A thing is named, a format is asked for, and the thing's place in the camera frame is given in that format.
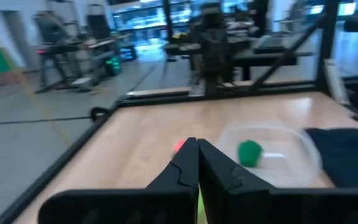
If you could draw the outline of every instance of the concrete floor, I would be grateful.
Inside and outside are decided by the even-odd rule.
[[[308,44],[318,51],[318,34]],[[334,57],[342,75],[358,74],[358,34],[337,31]],[[143,52],[139,63],[128,62],[123,73],[104,83],[105,90],[98,95],[51,91],[37,95],[48,109],[50,117],[72,118],[87,116],[94,106],[109,107],[119,96],[137,85],[136,90],[187,86],[186,61],[171,63],[168,75],[160,86],[163,53]],[[313,78],[316,57],[300,59],[298,66],[282,67],[275,78]],[[252,69],[253,77],[261,75],[267,67]],[[145,80],[139,80],[150,73]],[[38,75],[31,75],[31,84],[37,86]],[[0,87],[0,122],[45,119],[44,114],[26,91],[17,85]],[[69,139],[75,141],[91,126],[87,119],[55,122]],[[13,202],[41,173],[61,155],[68,146],[48,123],[22,123],[0,125],[0,213]]]

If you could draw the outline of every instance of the clear plastic container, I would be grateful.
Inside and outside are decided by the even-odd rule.
[[[230,125],[217,147],[236,163],[238,145],[253,140],[264,150],[255,168],[245,167],[276,187],[308,187],[321,170],[321,158],[303,130],[271,125]]]

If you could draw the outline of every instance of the green ball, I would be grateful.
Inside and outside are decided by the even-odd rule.
[[[260,144],[251,140],[240,143],[238,150],[240,165],[245,167],[256,167],[264,151]]]

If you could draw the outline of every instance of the dark blue towel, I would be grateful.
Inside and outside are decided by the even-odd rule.
[[[358,187],[358,129],[307,129],[336,187]]]

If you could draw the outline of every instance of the desk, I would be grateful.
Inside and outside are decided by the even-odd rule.
[[[286,37],[284,39],[284,46],[291,47],[303,34],[296,34],[291,37]],[[234,55],[234,66],[242,68],[242,80],[250,80],[250,68],[251,67],[261,67],[261,66],[271,66],[277,59],[279,59],[283,54],[254,54],[254,48],[259,45],[258,39],[252,41],[250,48],[242,50]],[[313,50],[311,47],[307,46],[301,47],[302,49],[297,51],[297,53],[283,65],[296,65],[298,63],[298,57],[307,57],[313,55]]]
[[[350,114],[318,92],[122,108],[110,117],[15,223],[36,224],[41,204],[63,190],[144,188],[168,164],[175,144],[189,136],[216,143],[229,123],[358,128],[358,122],[351,119]],[[321,174],[311,187],[332,187],[332,184]]]

